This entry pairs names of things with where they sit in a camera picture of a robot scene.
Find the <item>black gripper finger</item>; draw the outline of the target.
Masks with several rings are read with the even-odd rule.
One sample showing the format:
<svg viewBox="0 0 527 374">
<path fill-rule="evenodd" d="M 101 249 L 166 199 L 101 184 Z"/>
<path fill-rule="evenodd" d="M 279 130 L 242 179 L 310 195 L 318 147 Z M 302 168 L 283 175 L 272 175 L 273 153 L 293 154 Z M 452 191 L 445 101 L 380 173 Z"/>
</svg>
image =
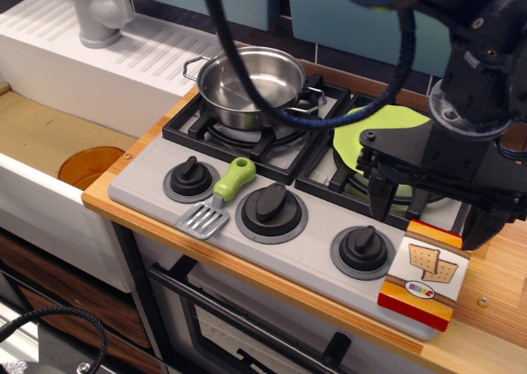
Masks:
<svg viewBox="0 0 527 374">
<path fill-rule="evenodd" d="M 368 183 L 368 199 L 371 216 L 384 221 L 394 200 L 398 184 L 388 179 L 379 171 L 372 171 Z"/>
<path fill-rule="evenodd" d="M 507 223 L 526 220 L 526 197 L 498 199 L 472 205 L 464 221 L 462 250 L 477 250 L 499 234 Z"/>
</svg>

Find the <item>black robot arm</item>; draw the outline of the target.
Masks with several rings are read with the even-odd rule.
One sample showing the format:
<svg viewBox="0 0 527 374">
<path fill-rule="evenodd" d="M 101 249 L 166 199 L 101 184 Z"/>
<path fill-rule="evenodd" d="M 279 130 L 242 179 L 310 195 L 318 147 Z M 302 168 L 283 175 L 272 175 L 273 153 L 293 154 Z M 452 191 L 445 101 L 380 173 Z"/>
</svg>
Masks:
<svg viewBox="0 0 527 374">
<path fill-rule="evenodd" d="M 410 185 L 470 206 L 464 250 L 525 220 L 526 155 L 502 137 L 526 119 L 526 0 L 351 1 L 401 17 L 418 11 L 450 32 L 450 59 L 429 97 L 430 120 L 360 136 L 358 167 L 369 180 L 372 216 L 384 219 L 397 186 Z"/>
</svg>

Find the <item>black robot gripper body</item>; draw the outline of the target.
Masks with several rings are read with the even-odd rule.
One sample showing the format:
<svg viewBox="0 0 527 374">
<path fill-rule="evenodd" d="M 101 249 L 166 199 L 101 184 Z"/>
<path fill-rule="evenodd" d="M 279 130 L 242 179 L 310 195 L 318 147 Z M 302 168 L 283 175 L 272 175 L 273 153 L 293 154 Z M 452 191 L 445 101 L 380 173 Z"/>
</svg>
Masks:
<svg viewBox="0 0 527 374">
<path fill-rule="evenodd" d="M 469 140 L 429 121 L 407 129 L 367 129 L 358 168 L 379 171 L 410 185 L 464 203 L 526 197 L 526 169 L 504 157 L 494 139 Z"/>
</svg>

